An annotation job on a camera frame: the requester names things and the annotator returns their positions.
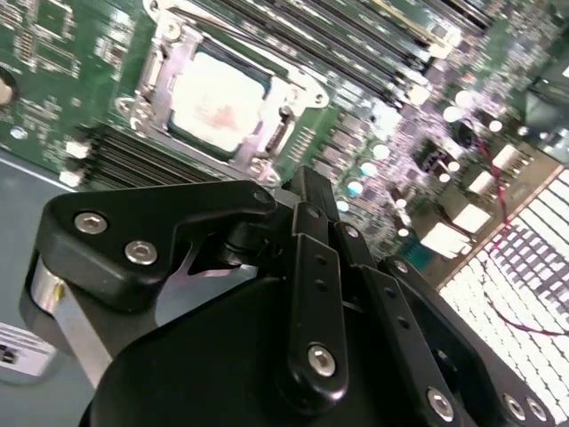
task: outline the motherboard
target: motherboard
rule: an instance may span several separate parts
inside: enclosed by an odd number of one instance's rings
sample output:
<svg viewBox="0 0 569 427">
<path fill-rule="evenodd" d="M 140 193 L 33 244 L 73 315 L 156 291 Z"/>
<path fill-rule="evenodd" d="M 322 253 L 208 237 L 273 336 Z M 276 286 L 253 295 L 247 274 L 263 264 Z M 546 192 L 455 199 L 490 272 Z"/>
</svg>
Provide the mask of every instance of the motherboard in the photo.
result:
<svg viewBox="0 0 569 427">
<path fill-rule="evenodd" d="M 375 255 L 453 258 L 564 31 L 549 0 L 0 0 L 0 149 L 80 190 L 310 165 Z"/>
</svg>

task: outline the red wire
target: red wire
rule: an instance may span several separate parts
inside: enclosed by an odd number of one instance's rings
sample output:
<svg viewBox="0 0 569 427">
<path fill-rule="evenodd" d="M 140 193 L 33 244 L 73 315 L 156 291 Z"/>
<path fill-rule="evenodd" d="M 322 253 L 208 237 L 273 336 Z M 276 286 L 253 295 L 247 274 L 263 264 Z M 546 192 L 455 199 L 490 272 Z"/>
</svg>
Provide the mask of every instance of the red wire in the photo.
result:
<svg viewBox="0 0 569 427">
<path fill-rule="evenodd" d="M 498 167 L 496 167 L 496 165 L 494 165 L 492 158 L 490 157 L 490 153 L 488 152 L 488 149 L 486 148 L 486 146 L 484 144 L 484 141 L 482 141 L 480 138 L 478 138 L 477 135 L 476 135 L 476 139 L 477 139 L 477 143 L 478 143 L 478 147 L 479 147 L 480 151 L 482 152 L 482 154 L 484 155 L 486 160 L 488 160 L 488 163 L 490 164 L 490 167 L 492 168 L 492 174 L 493 174 L 494 180 L 496 181 L 496 187 L 498 188 L 498 199 L 499 199 L 500 205 L 501 205 L 501 211 L 502 211 L 502 216 L 503 216 L 503 225 L 504 225 L 504 227 L 500 231 L 500 234 L 501 234 L 500 238 L 493 244 L 492 248 L 488 252 L 488 259 L 483 263 L 484 274 L 486 276 L 488 276 L 487 263 L 490 261 L 490 257 L 492 256 L 492 253 L 499 248 L 501 242 L 503 242 L 504 238 L 506 238 L 506 236 L 508 235 L 508 232 L 511 230 L 511 224 L 510 224 L 509 216 L 508 216 L 508 207 L 506 205 L 505 189 L 504 189 L 504 186 L 502 185 L 502 182 L 501 182 L 501 170 Z M 485 299 L 488 301 L 488 304 L 490 305 L 492 310 L 494 310 L 496 315 L 504 323 L 514 327 L 518 331 L 527 332 L 528 334 L 533 333 L 533 334 L 540 334 L 540 335 L 551 336 L 551 337 L 553 337 L 553 336 L 569 336 L 569 331 L 553 332 L 553 331 L 548 331 L 545 329 L 538 330 L 538 329 L 533 329 L 532 327 L 529 327 L 529 326 L 520 325 L 518 323 L 515 323 L 512 320 L 508 319 L 506 316 L 504 316 L 495 307 L 492 299 L 490 298 L 490 295 L 488 295 L 488 293 L 485 290 L 484 290 L 484 295 L 485 295 Z"/>
</svg>

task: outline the chip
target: chip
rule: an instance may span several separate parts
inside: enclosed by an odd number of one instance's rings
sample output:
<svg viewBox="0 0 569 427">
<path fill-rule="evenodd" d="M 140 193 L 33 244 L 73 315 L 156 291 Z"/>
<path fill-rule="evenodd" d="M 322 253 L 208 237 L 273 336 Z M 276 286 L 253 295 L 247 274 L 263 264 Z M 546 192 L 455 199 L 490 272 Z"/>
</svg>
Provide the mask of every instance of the chip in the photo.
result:
<svg viewBox="0 0 569 427">
<path fill-rule="evenodd" d="M 172 123 L 232 153 L 255 132 L 265 87 L 227 62 L 198 52 L 172 89 Z"/>
</svg>

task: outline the white label sticker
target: white label sticker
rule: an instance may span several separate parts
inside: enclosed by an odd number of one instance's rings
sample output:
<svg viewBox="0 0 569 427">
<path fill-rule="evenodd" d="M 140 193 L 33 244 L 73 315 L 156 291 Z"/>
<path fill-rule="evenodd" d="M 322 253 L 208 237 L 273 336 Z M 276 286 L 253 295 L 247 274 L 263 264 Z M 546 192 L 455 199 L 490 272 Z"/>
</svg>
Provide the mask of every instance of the white label sticker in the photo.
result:
<svg viewBox="0 0 569 427">
<path fill-rule="evenodd" d="M 34 334 L 0 322 L 0 368 L 41 376 L 56 353 Z"/>
</svg>

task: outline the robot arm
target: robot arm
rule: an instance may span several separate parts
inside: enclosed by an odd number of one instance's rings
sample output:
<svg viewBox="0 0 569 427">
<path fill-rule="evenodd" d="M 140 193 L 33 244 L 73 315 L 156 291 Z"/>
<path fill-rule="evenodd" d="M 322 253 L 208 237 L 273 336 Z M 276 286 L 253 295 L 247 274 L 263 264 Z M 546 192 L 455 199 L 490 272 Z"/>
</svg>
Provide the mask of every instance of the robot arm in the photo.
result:
<svg viewBox="0 0 569 427">
<path fill-rule="evenodd" d="M 157 327 L 169 280 L 257 278 Z M 84 425 L 553 426 L 530 388 L 403 259 L 379 264 L 301 168 L 55 198 L 21 311 L 72 352 Z"/>
</svg>

